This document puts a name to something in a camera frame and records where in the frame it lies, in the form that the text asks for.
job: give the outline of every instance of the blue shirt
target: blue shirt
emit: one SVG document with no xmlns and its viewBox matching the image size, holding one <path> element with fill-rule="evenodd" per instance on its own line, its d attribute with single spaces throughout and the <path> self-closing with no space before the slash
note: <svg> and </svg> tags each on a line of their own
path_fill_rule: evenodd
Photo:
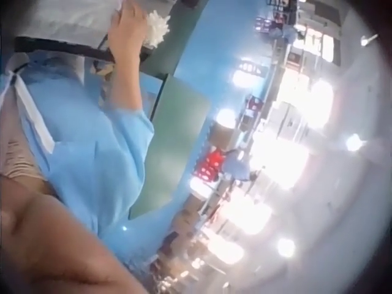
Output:
<svg viewBox="0 0 392 294">
<path fill-rule="evenodd" d="M 293 26 L 283 24 L 283 29 L 274 28 L 270 30 L 269 36 L 273 39 L 284 38 L 287 43 L 293 44 L 298 37 L 298 32 Z"/>
<path fill-rule="evenodd" d="M 231 175 L 238 181 L 250 180 L 251 169 L 247 162 L 238 159 L 240 151 L 236 150 L 226 155 L 222 164 L 222 172 Z"/>
<path fill-rule="evenodd" d="M 21 77 L 43 119 L 32 119 L 18 101 L 41 172 L 68 209 L 90 231 L 103 234 L 140 195 L 154 133 L 151 122 L 142 110 L 100 107 L 65 67 L 33 64 Z M 51 138 L 42 138 L 42 126 Z M 46 147 L 50 140 L 53 149 Z"/>
</svg>

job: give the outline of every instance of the blue surface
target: blue surface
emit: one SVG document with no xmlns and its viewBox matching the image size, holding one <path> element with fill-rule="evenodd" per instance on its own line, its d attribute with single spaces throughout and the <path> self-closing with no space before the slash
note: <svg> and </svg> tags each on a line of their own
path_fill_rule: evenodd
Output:
<svg viewBox="0 0 392 294">
<path fill-rule="evenodd" d="M 174 215 L 189 193 L 189 180 L 197 159 L 204 153 L 209 128 L 221 108 L 240 111 L 245 96 L 263 97 L 264 79 L 254 89 L 239 89 L 232 83 L 241 58 L 265 66 L 270 58 L 260 56 L 261 40 L 254 34 L 254 20 L 267 13 L 263 0 L 210 0 L 204 9 L 187 48 L 178 64 L 175 77 L 190 84 L 211 101 L 211 113 L 203 126 L 173 200 L 163 208 L 135 220 L 124 219 L 105 236 L 105 244 L 123 262 L 146 260 L 156 253 L 167 234 Z M 151 91 L 153 81 L 142 82 Z"/>
</svg>

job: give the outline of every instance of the sleeve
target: sleeve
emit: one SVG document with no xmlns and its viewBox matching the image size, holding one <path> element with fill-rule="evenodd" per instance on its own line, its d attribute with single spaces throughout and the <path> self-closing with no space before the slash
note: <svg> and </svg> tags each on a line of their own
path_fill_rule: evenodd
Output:
<svg viewBox="0 0 392 294">
<path fill-rule="evenodd" d="M 145 159 L 153 125 L 142 111 L 111 110 L 113 137 L 96 146 L 99 235 L 127 215 L 145 182 Z"/>
</svg>

